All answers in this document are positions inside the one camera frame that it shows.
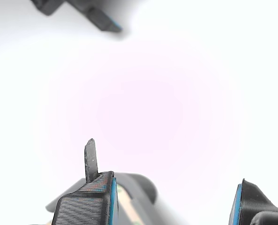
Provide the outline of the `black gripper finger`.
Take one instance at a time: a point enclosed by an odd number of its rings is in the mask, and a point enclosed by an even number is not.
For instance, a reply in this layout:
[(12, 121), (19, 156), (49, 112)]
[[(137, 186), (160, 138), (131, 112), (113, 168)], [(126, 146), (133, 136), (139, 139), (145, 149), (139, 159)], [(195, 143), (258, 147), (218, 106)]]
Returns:
[(278, 225), (278, 207), (257, 185), (242, 180), (237, 186), (229, 225)]

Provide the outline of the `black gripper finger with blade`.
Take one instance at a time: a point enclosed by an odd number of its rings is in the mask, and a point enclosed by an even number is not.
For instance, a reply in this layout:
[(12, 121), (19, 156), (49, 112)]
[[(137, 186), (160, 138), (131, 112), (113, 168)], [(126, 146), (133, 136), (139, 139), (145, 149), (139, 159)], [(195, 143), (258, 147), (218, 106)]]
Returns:
[(59, 198), (51, 224), (117, 225), (117, 180), (113, 171), (98, 171), (94, 139), (90, 139), (85, 145), (84, 163), (85, 184)]

